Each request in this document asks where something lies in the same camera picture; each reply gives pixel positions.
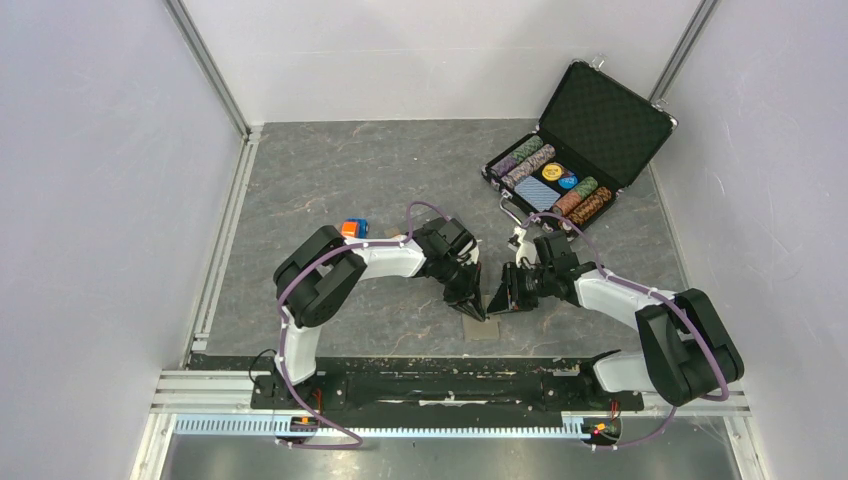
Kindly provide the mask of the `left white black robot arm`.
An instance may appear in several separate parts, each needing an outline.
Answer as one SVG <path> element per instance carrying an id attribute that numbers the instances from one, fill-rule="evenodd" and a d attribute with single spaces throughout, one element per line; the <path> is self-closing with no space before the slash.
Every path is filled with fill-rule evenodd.
<path id="1" fill-rule="evenodd" d="M 281 316 L 275 392 L 288 406 L 302 407 L 313 397 L 322 326 L 359 282 L 384 277 L 434 279 L 450 308 L 480 322 L 487 318 L 478 242 L 460 220 L 438 217 L 390 239 L 349 238 L 323 226 L 272 276 Z"/>

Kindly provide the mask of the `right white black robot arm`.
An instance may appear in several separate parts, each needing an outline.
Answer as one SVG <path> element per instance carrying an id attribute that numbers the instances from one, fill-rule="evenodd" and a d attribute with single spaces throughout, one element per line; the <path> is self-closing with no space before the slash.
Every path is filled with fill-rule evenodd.
<path id="1" fill-rule="evenodd" d="M 595 262 L 582 263 L 563 231 L 532 240 L 516 229 L 515 259 L 504 264 L 490 314 L 529 312 L 543 298 L 599 312 L 634 330 L 637 353 L 612 350 L 580 367 L 577 392 L 602 408 L 619 392 L 653 392 L 680 407 L 695 399 L 722 401 L 745 373 L 744 361 L 709 296 L 649 288 Z"/>

